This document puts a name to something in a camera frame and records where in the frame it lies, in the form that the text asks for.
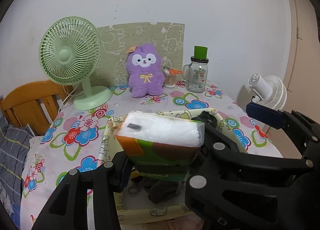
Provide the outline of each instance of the fan base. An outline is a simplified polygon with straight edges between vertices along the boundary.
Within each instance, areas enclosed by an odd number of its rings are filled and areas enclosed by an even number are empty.
[[[91,89],[91,96],[87,97],[85,94],[82,94],[75,97],[73,102],[75,109],[81,111],[94,109],[107,102],[112,96],[112,91],[105,86],[94,86]]]

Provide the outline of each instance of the beige patterned board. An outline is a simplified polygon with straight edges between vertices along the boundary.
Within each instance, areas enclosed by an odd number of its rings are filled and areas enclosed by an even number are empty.
[[[128,23],[98,28],[101,55],[90,77],[91,85],[120,86],[128,84],[125,68],[128,53],[134,45],[151,43],[162,58],[162,65],[182,69],[184,24],[158,22]]]

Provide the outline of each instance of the green lid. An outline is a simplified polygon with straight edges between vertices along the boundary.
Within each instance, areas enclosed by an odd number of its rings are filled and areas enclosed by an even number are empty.
[[[208,48],[204,46],[195,46],[195,58],[196,59],[206,59]]]

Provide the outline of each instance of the tissue packaging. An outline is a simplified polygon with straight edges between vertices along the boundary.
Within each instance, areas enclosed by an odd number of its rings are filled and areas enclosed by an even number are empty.
[[[130,112],[115,137],[140,174],[184,181],[203,144],[204,124]]]

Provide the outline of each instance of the wooden chair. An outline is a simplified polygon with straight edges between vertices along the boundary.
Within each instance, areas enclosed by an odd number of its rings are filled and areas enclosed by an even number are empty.
[[[72,87],[65,86],[65,90],[69,93]],[[42,99],[50,118],[54,120],[59,108],[54,97],[56,94],[61,95],[62,100],[68,96],[61,85],[50,80],[27,83],[14,89],[3,101],[0,100],[0,110],[13,125],[25,127],[30,124],[38,135],[44,135],[50,122],[39,99]]]

